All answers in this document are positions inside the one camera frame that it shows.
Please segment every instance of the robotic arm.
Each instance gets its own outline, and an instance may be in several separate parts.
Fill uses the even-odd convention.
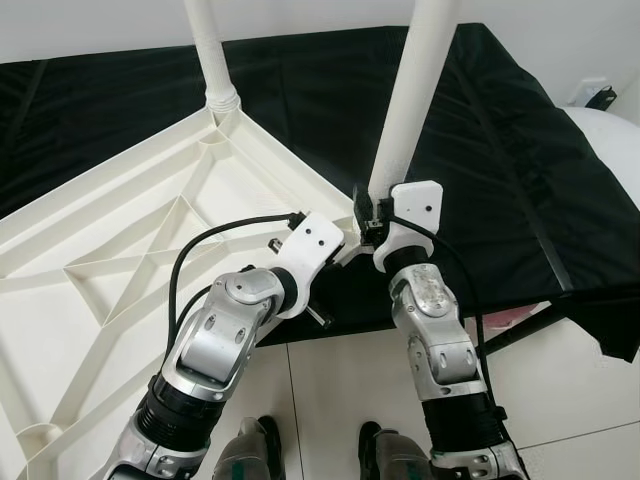
[[[363,243],[373,245],[376,267],[390,278],[393,321],[406,337],[433,443],[433,475],[438,480],[526,480],[460,324],[456,298],[438,268],[428,263],[431,240],[398,223],[403,219],[435,233],[441,199],[442,188],[435,182],[398,185],[383,202],[380,220],[374,220],[368,195],[364,200],[356,196]],[[151,379],[94,478],[186,480],[195,475],[259,329],[276,316],[291,318],[305,309],[312,280],[343,241],[333,223],[311,214],[283,244],[274,242],[278,255],[271,268],[218,277],[203,307],[180,329],[161,372]]]

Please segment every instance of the black fabric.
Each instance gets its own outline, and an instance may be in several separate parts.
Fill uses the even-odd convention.
[[[347,195],[369,177],[406,28],[225,44],[244,110]],[[0,66],[0,215],[201,108],[193,47]],[[33,98],[25,92],[38,84]],[[570,308],[638,298],[640,214],[580,130],[486,27],[458,27],[409,172],[444,187],[440,233],[476,278],[486,312],[562,298],[609,352],[637,345],[633,302],[615,320]],[[461,273],[434,261],[468,311]],[[313,297],[335,322],[285,322],[270,343],[391,326],[387,282],[369,258],[331,267]]]

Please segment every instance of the white pole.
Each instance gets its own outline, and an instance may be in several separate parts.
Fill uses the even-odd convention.
[[[455,33],[459,4],[460,0],[416,0],[369,180],[376,208],[407,175]]]
[[[207,107],[214,114],[224,115],[240,105],[240,97],[229,77],[211,2],[212,0],[184,0],[207,84]]]

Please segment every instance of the electrical outlet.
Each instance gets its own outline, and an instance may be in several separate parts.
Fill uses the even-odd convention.
[[[572,107],[584,107],[596,93],[604,87],[611,85],[607,77],[583,78],[569,97],[568,105]]]

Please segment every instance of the white plastic mount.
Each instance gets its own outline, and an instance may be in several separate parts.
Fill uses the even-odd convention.
[[[425,182],[403,183],[391,189],[393,213],[416,225],[437,233],[440,227],[440,210],[442,208],[442,186],[431,180]],[[373,253],[376,268],[385,272],[384,260],[387,256],[401,248],[420,246],[431,256],[433,244],[424,235],[409,228],[391,222],[389,235]]]
[[[280,318],[293,318],[304,311],[309,303],[311,282],[343,242],[340,228],[321,214],[311,213],[282,244],[278,260],[272,266],[291,274],[298,287],[298,298],[291,309],[278,315]]]

